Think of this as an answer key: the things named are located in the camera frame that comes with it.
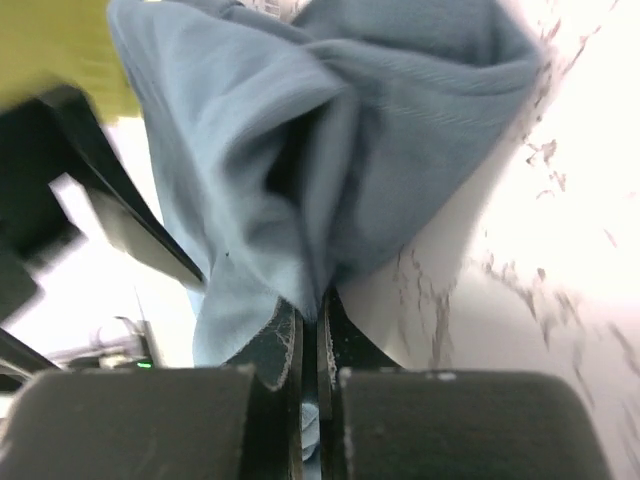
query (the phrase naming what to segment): marble surface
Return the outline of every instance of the marble surface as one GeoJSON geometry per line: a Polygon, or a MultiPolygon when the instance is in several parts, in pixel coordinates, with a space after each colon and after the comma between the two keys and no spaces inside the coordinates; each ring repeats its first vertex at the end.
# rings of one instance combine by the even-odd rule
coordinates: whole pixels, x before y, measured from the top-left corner
{"type": "Polygon", "coordinates": [[[640,5],[509,8],[547,57],[535,95],[436,218],[341,296],[406,367],[563,378],[615,478],[640,479],[640,5]]]}

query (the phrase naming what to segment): gray-blue fabric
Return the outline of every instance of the gray-blue fabric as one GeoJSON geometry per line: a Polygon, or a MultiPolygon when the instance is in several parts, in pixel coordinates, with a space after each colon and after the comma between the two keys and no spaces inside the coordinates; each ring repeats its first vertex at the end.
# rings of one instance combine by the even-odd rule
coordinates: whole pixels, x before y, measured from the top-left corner
{"type": "MultiPolygon", "coordinates": [[[[205,273],[196,365],[278,297],[394,256],[486,158],[539,55],[495,0],[312,0],[293,24],[232,0],[112,0],[168,231],[205,273]]],[[[304,446],[318,442],[304,406],[304,446]]]]}

